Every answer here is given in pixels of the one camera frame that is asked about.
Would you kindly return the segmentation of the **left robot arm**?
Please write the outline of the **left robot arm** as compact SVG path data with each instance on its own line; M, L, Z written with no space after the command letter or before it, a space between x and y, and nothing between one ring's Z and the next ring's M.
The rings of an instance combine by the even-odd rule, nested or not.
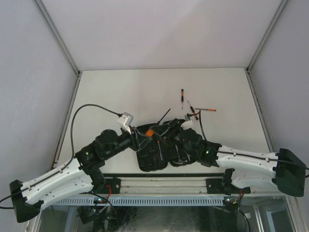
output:
M36 217L43 209L66 197L91 190L103 192L106 181L100 168L105 162L128 148L141 150L152 140L153 134L152 130L142 134L133 129L121 135L104 130L63 165L28 182L11 182L10 193L17 222Z

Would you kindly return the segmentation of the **black plastic tool case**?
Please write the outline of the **black plastic tool case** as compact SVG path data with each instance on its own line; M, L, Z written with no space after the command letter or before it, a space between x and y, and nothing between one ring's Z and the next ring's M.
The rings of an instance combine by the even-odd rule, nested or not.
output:
M167 146L159 141L150 141L137 151L139 168L143 172L163 170L168 164L181 167L196 162L196 159L178 146Z

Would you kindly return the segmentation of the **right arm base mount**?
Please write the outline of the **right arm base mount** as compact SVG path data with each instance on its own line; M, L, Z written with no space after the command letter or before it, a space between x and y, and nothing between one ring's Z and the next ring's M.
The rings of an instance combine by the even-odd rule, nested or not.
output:
M250 187L238 188L232 185L232 174L235 169L226 169L222 178L206 179L206 188L208 194L232 195L237 193L251 193Z

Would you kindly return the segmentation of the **small black precision screwdriver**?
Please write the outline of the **small black precision screwdriver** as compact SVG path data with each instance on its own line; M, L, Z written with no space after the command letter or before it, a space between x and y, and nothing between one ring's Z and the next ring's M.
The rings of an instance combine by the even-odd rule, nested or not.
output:
M184 103L184 89L181 89L181 104L182 104L182 110L183 110L183 103Z

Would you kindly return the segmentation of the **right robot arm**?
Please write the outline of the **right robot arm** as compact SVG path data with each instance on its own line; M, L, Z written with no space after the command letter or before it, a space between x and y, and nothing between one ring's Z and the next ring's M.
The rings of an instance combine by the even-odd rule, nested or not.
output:
M292 151L256 153L212 143L198 134L188 121L174 119L152 126L149 134L166 145L177 146L206 167L224 168L222 188L228 193L245 188L276 188L303 197L307 167Z

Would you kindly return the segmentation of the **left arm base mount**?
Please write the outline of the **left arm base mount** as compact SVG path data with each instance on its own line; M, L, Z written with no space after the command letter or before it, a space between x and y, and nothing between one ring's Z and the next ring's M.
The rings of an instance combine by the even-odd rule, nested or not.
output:
M95 194L119 194L121 189L121 179L112 177L105 178L100 169L90 173L92 179L92 192Z

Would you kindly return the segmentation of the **thin precision screwdriver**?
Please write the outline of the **thin precision screwdriver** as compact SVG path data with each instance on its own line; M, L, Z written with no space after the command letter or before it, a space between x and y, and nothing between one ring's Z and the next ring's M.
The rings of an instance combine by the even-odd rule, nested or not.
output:
M187 100L187 102L188 102L188 104L189 104L189 107L190 107L190 109L191 109L191 111L192 111L192 113L193 113L195 119L196 119L196 120L199 120L198 114L195 112L195 110L194 110L194 108L192 107L192 105L191 105L191 103L189 102L189 100Z

